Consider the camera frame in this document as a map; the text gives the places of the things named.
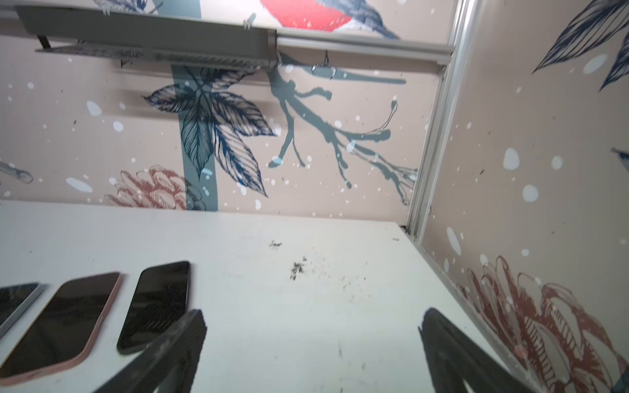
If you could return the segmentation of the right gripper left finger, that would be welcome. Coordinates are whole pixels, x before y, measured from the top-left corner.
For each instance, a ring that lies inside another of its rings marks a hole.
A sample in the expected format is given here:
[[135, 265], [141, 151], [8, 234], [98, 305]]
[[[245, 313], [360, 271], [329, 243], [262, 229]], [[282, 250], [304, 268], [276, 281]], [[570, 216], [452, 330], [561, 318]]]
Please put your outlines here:
[[188, 311], [98, 392], [190, 392], [207, 327], [199, 309]]

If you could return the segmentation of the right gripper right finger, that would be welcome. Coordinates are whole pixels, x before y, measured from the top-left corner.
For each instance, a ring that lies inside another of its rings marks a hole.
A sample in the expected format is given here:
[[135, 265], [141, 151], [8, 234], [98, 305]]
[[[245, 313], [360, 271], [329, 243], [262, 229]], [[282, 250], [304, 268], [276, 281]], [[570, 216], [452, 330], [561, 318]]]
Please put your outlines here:
[[419, 327], [435, 392], [529, 392], [439, 310]]

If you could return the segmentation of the black screen phone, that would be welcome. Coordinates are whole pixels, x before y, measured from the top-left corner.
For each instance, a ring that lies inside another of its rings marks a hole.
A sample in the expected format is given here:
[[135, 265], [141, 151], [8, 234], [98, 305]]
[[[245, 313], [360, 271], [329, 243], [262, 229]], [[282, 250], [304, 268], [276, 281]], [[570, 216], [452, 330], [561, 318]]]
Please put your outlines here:
[[1, 366], [14, 386], [74, 368], [90, 354], [121, 287], [120, 272], [63, 283]]

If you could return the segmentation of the purple phone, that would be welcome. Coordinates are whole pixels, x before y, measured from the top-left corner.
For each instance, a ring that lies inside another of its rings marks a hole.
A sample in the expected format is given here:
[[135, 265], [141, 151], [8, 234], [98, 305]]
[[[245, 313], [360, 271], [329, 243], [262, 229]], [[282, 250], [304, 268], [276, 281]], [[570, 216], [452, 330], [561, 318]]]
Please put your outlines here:
[[0, 337], [4, 337], [30, 306], [44, 292], [44, 283], [25, 283], [1, 288]]

